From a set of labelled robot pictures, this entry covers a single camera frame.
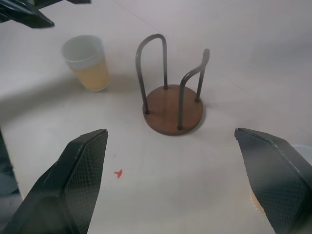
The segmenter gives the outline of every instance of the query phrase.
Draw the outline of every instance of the plastic cup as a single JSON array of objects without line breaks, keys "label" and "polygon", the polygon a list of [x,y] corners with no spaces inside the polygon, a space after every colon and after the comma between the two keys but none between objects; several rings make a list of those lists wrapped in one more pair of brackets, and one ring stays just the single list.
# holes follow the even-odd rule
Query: plastic cup
[{"label": "plastic cup", "polygon": [[100,38],[91,35],[71,38],[62,46],[62,55],[86,89],[97,92],[108,86],[110,75]]}]

